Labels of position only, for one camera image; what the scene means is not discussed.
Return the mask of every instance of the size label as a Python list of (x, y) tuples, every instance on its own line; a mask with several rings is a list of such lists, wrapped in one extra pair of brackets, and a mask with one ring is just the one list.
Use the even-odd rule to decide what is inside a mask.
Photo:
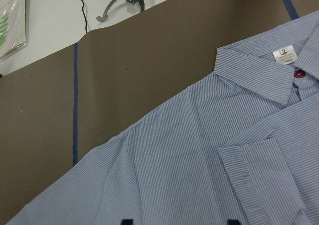
[(298, 59), (298, 56), (294, 50), (294, 47), (292, 45), (288, 47), (284, 47), (282, 49), (279, 49), (278, 51), (273, 52), (273, 55), (275, 57), (276, 62), (287, 65), (293, 62), (296, 62)]

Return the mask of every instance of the maroon button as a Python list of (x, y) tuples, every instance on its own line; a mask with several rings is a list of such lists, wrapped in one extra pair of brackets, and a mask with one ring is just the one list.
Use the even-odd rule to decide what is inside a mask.
[(306, 73), (303, 70), (297, 70), (295, 71), (295, 77), (296, 78), (302, 78), (306, 75)]

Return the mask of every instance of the green print on plastic bag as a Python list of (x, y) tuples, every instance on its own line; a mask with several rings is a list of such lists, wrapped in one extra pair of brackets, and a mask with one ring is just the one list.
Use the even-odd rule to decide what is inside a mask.
[(5, 14), (0, 20), (0, 46), (4, 44), (6, 39), (6, 31), (8, 30), (8, 14)]

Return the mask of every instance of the clear plastic packaging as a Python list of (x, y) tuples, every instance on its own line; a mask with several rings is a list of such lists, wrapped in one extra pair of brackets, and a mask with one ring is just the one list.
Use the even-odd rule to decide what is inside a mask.
[(11, 0), (0, 7), (0, 61), (25, 46), (25, 0)]

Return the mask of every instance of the blue line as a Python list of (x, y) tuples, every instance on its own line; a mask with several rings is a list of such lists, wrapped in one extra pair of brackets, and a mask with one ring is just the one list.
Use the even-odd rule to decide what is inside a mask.
[(78, 162), (78, 43), (74, 44), (73, 166)]
[(288, 13), (289, 13), (291, 20), (299, 18), (298, 13), (297, 13), (293, 3), (291, 2), (291, 0), (283, 0), (283, 2), (284, 2), (284, 5), (285, 5)]

